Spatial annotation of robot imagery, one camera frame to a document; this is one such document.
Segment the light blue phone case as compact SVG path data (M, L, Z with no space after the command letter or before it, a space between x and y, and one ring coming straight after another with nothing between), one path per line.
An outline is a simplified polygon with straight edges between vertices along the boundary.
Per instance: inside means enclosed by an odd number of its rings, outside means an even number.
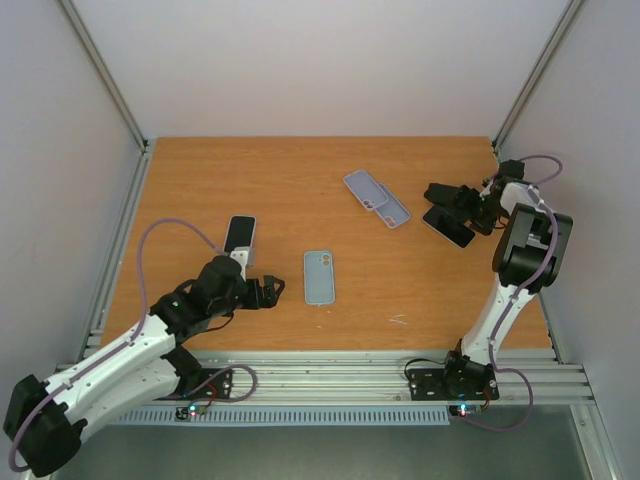
M333 256L330 251L307 251L303 256L304 300L308 305L329 305L336 299Z

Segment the black phone white edge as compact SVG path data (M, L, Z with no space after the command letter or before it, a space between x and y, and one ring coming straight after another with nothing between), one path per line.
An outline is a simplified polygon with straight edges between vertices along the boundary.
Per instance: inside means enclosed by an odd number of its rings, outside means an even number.
M475 238L469 227L440 206L432 206L422 221L459 248L466 248Z

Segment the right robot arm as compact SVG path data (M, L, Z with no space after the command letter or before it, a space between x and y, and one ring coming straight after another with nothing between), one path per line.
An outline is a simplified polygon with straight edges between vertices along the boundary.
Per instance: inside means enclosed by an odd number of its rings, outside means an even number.
M554 211L539 187L560 175L562 162L551 155L529 155L501 163L483 190L460 187L449 205L467 218L449 225L489 233L506 219L492 260L495 283L471 330L449 351L441 385L452 399L490 396L500 371L497 354L522 309L558 277L573 219Z

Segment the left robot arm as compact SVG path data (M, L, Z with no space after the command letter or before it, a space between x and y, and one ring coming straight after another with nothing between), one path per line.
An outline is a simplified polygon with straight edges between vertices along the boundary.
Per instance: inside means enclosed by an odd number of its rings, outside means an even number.
M209 381L185 342L239 309L275 307L284 288L272 275L247 278L237 254L216 256L92 356L45 380L26 376L12 391L3 424L10 469L46 477L123 414L157 399L191 398Z

